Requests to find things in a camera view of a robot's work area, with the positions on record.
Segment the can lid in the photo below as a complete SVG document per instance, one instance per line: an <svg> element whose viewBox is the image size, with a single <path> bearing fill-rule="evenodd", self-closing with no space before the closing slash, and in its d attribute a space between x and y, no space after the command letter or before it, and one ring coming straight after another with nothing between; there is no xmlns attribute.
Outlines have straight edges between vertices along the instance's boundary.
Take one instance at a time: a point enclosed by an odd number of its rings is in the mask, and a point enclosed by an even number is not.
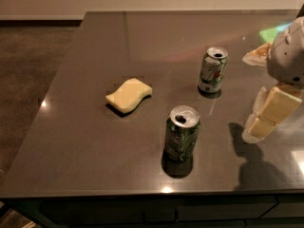
<svg viewBox="0 0 304 228"><path fill-rule="evenodd" d="M207 49L207 54L215 59L224 59L228 57L228 51L222 47L210 47Z"/></svg>
<svg viewBox="0 0 304 228"><path fill-rule="evenodd" d="M195 109L187 105L179 105L171 110L170 119L177 126L190 128L199 122L200 116Z"/></svg>

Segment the floor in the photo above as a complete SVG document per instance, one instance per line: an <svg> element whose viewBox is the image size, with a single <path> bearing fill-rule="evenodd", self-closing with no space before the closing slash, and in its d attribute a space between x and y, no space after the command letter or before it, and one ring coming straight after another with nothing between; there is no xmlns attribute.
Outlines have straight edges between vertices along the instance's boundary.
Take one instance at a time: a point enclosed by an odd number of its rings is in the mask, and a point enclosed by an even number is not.
<svg viewBox="0 0 304 228"><path fill-rule="evenodd" d="M0 186L77 27L0 27ZM0 227L40 227L13 210Z"/></svg>

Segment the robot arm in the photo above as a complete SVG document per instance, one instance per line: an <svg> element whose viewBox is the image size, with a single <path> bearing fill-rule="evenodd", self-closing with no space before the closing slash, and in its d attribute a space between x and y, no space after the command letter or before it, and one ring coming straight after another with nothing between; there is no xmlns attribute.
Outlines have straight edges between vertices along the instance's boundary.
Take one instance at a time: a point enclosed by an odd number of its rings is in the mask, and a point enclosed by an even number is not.
<svg viewBox="0 0 304 228"><path fill-rule="evenodd" d="M263 87L257 94L253 113L249 116L242 134L247 143L263 140L302 103L300 97L304 87L304 17L295 19L285 31L277 35L272 44L259 47L256 52L265 52L265 49L267 55L263 55L268 73L278 80L278 85L271 90ZM248 53L244 62L248 62L250 58Z"/></svg>

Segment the cabinet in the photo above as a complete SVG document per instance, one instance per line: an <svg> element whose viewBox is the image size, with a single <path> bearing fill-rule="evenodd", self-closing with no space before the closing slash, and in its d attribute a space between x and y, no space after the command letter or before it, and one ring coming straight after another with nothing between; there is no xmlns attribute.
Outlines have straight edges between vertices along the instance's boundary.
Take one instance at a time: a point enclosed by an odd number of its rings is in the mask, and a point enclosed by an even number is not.
<svg viewBox="0 0 304 228"><path fill-rule="evenodd" d="M9 203L50 228L243 227L245 219L258 219L277 205L273 196L195 195L19 199Z"/></svg>
<svg viewBox="0 0 304 228"><path fill-rule="evenodd" d="M246 220L246 228L303 228L304 218L269 218Z"/></svg>
<svg viewBox="0 0 304 228"><path fill-rule="evenodd" d="M100 225L100 226L73 226L72 228L149 228L146 224L126 224L126 225ZM229 221L195 221L179 222L177 224L159 224L157 228L244 228L243 220Z"/></svg>
<svg viewBox="0 0 304 228"><path fill-rule="evenodd" d="M277 196L278 205L263 216L264 219L304 217L304 196Z"/></svg>

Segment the can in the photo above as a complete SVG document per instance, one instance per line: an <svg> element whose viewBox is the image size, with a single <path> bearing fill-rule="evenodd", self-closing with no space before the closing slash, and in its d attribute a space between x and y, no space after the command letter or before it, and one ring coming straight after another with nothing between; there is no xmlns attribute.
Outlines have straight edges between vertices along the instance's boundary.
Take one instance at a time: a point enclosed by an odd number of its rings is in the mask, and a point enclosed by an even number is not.
<svg viewBox="0 0 304 228"><path fill-rule="evenodd" d="M192 156L200 130L198 112L186 105L173 108L166 122L164 151L176 162L185 162Z"/></svg>
<svg viewBox="0 0 304 228"><path fill-rule="evenodd" d="M228 63L228 51L222 47L210 47L203 56L198 87L201 91L215 93L220 89L224 70Z"/></svg>

